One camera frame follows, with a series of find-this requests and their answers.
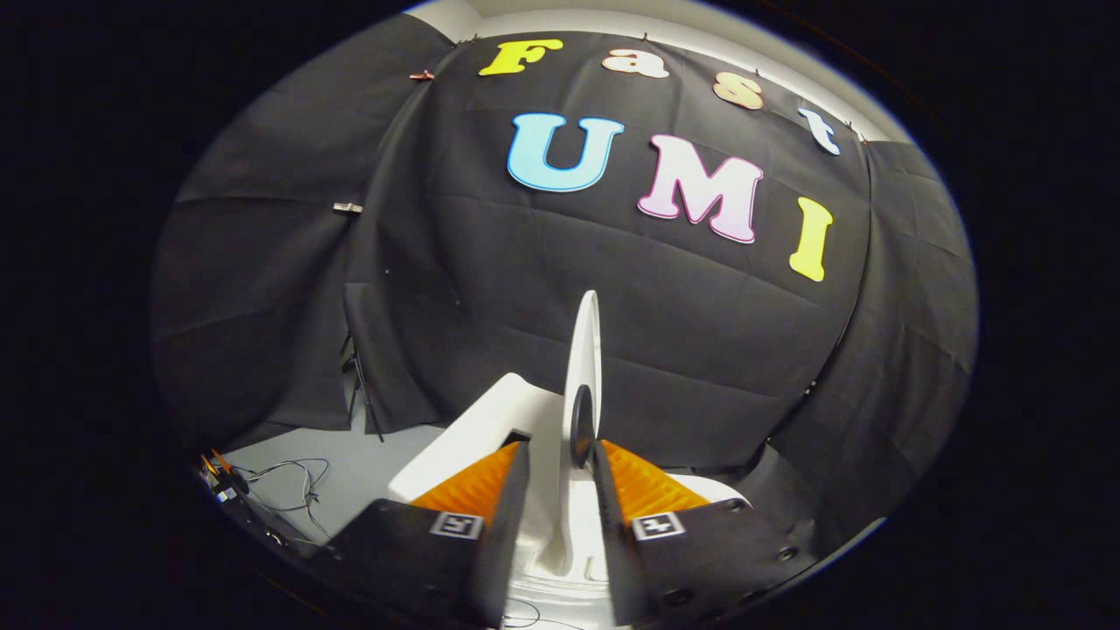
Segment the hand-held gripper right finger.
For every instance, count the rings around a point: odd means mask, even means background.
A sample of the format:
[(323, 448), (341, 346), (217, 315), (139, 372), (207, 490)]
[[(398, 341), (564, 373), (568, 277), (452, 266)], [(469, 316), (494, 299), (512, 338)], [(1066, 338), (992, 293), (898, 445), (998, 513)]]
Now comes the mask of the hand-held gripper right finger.
[(612, 442), (592, 443), (592, 479), (616, 626), (710, 627), (819, 560), (808, 528), (707, 500)]

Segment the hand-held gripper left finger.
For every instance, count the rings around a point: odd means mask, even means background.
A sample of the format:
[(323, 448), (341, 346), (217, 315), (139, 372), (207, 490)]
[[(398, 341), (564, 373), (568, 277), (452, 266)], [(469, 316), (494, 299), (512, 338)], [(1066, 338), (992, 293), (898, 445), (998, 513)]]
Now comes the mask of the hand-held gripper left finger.
[(319, 573), (420, 627), (501, 627), (528, 490), (529, 442), (512, 441), (414, 500), (368, 504)]

